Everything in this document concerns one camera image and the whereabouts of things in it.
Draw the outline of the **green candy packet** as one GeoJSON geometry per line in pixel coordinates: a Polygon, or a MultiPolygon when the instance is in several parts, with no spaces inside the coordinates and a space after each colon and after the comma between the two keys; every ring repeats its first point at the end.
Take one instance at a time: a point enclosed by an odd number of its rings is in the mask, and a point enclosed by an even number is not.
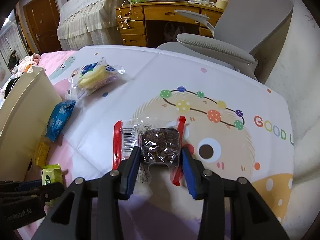
{"type": "Polygon", "coordinates": [[[63,172],[60,164],[42,166],[42,185],[49,185],[59,182],[63,184],[63,172]]]}

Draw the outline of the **red white date cake packet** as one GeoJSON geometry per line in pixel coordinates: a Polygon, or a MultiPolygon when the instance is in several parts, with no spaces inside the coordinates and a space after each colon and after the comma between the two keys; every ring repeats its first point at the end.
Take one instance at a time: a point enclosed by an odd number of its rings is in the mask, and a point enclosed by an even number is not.
{"type": "Polygon", "coordinates": [[[133,148],[138,146],[141,149],[138,182],[148,183],[151,180],[151,165],[165,165],[169,168],[171,182],[180,186],[183,176],[180,150],[185,123],[183,115],[169,123],[151,117],[119,120],[113,127],[112,168],[118,168],[120,162],[129,158],[133,148]]]}

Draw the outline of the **blue candy packet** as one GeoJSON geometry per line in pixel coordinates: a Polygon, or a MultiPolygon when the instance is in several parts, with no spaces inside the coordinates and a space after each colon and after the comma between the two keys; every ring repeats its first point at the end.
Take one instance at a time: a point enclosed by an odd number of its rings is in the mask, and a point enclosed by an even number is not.
{"type": "Polygon", "coordinates": [[[58,103],[54,107],[50,115],[45,134],[45,137],[47,137],[51,142],[54,142],[60,135],[73,112],[75,104],[75,100],[66,100],[58,103]]]}

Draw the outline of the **blueberry cream bun packet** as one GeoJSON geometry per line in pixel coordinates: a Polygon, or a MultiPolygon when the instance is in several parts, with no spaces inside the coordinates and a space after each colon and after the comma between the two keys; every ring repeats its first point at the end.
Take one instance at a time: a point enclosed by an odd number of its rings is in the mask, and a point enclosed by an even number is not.
{"type": "Polygon", "coordinates": [[[99,61],[76,68],[68,79],[69,88],[66,99],[78,101],[93,94],[125,74],[125,69],[119,65],[106,62],[104,57],[99,61]]]}

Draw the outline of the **yellow snack bar packet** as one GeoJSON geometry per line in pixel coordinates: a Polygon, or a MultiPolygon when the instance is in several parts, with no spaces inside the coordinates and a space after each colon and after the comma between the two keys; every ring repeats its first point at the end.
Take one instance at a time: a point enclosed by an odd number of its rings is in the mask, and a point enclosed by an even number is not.
{"type": "Polygon", "coordinates": [[[33,155],[33,164],[40,167],[45,166],[49,149],[50,146],[46,142],[39,142],[33,155]]]}

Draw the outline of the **white plastic storage bin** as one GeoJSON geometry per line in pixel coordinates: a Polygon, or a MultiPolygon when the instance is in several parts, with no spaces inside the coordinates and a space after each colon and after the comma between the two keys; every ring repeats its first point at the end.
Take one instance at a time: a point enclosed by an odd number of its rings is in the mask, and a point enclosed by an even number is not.
{"type": "Polygon", "coordinates": [[[1,181],[24,180],[49,117],[61,101],[43,68],[20,76],[1,107],[1,181]]]}

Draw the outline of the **pink bed quilt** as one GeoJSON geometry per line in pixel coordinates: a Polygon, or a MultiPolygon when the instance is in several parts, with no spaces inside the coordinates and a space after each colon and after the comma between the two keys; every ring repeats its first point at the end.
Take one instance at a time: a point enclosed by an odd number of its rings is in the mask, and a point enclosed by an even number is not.
{"type": "Polygon", "coordinates": [[[46,75],[55,79],[65,72],[75,61],[76,50],[62,50],[41,55],[39,67],[45,70],[46,75]]]}

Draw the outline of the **wooden desk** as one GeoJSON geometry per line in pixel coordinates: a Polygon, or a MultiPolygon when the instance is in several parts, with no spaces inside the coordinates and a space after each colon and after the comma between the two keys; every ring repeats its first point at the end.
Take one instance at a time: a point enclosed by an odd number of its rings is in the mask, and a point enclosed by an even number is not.
{"type": "Polygon", "coordinates": [[[224,12],[212,5],[188,2],[155,1],[122,5],[115,9],[122,44],[156,48],[163,43],[175,41],[179,33],[211,36],[207,27],[179,15],[175,12],[178,9],[208,16],[212,25],[216,25],[224,12]]]}

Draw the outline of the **white lace cloth cover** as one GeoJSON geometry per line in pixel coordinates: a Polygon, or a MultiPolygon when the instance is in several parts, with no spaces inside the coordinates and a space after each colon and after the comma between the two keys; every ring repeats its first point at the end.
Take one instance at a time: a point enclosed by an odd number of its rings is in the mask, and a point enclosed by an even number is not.
{"type": "Polygon", "coordinates": [[[57,39],[62,50],[119,45],[116,8],[124,0],[68,0],[60,10],[57,39]]]}

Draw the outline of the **grey office chair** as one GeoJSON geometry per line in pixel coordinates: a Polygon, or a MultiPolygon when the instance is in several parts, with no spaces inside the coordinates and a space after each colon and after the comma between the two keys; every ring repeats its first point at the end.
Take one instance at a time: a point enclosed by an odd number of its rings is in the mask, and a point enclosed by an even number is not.
{"type": "Polygon", "coordinates": [[[179,15],[202,23],[212,36],[178,34],[175,42],[158,48],[221,64],[255,79],[257,51],[285,24],[292,11],[290,0],[229,0],[217,24],[212,25],[208,16],[176,9],[179,15]]]}

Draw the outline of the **masking tape roll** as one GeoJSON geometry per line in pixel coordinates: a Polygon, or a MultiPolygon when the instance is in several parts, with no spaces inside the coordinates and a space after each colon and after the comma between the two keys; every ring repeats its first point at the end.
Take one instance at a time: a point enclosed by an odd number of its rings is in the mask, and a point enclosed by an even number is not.
{"type": "Polygon", "coordinates": [[[225,0],[216,0],[216,7],[221,10],[225,10],[228,5],[228,1],[225,0]]]}

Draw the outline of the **brown wooden door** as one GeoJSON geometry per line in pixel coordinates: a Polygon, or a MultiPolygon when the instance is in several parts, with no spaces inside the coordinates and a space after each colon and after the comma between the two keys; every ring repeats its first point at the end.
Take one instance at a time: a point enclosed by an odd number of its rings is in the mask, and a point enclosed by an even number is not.
{"type": "Polygon", "coordinates": [[[23,11],[38,51],[41,54],[60,51],[57,38],[60,13],[56,0],[32,0],[23,6],[23,11]]]}

